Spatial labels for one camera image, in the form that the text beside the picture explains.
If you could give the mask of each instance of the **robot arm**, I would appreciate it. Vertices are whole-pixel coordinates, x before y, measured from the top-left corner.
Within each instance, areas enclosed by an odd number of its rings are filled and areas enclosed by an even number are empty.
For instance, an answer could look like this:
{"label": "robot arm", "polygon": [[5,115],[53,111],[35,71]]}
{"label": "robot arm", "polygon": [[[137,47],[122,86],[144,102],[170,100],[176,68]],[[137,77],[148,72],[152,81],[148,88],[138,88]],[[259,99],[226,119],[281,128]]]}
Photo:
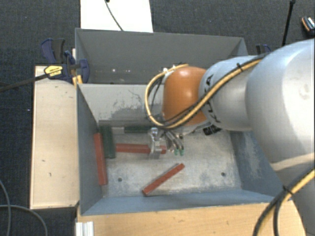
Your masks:
{"label": "robot arm", "polygon": [[[187,134],[213,124],[252,130],[284,185],[314,165],[314,39],[268,55],[236,57],[204,70],[173,67],[164,78],[160,129]],[[309,235],[315,235],[315,183],[294,195]]]}

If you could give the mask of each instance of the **wooden block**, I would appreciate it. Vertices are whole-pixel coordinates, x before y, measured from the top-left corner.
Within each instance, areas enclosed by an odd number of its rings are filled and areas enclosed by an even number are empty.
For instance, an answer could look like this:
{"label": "wooden block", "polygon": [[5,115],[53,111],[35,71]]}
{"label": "wooden block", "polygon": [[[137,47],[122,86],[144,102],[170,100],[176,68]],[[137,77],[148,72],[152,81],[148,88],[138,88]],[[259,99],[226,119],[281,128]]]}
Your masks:
{"label": "wooden block", "polygon": [[98,184],[107,184],[106,161],[104,157],[103,137],[101,133],[94,134],[95,155],[97,161]]}
{"label": "wooden block", "polygon": [[149,184],[147,187],[145,187],[142,192],[144,195],[148,196],[152,191],[154,191],[156,188],[158,188],[161,184],[163,184],[165,181],[170,179],[172,176],[177,174],[179,171],[181,171],[185,167],[184,164],[177,165],[167,173],[165,173],[163,176],[159,177],[157,180],[155,180],[153,183]]}

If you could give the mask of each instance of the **wooden platform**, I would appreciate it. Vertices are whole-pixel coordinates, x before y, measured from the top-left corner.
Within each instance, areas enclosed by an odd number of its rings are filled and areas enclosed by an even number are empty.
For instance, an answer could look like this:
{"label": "wooden platform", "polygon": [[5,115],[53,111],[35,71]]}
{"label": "wooden platform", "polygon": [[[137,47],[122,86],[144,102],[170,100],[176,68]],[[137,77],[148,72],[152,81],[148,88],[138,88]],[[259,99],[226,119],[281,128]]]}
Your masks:
{"label": "wooden platform", "polygon": [[[251,236],[267,204],[218,206],[173,211],[80,216],[78,222],[94,222],[95,236]],[[280,233],[304,236],[298,211],[292,201],[280,212]],[[273,236],[270,219],[260,236]]]}

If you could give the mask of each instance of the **red stick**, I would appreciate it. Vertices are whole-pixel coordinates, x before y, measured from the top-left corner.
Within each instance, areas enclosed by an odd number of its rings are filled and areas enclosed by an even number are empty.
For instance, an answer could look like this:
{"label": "red stick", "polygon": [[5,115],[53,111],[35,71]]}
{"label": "red stick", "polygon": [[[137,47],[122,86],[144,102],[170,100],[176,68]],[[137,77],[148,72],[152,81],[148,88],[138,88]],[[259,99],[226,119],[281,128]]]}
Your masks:
{"label": "red stick", "polygon": [[155,180],[153,183],[149,184],[147,187],[145,187],[142,192],[144,195],[148,196],[152,191],[154,191],[156,188],[158,188],[161,184],[163,184],[165,181],[170,179],[172,176],[174,176],[176,173],[181,171],[185,167],[184,164],[177,165],[167,173],[165,173],[163,176]]}
{"label": "red stick", "polygon": [[[161,146],[161,154],[166,153],[166,147]],[[116,152],[126,152],[126,153],[143,153],[149,154],[150,148],[145,144],[116,144]]]}
{"label": "red stick", "polygon": [[107,184],[106,162],[104,157],[103,137],[101,133],[94,134],[94,146],[97,162],[98,184]]}

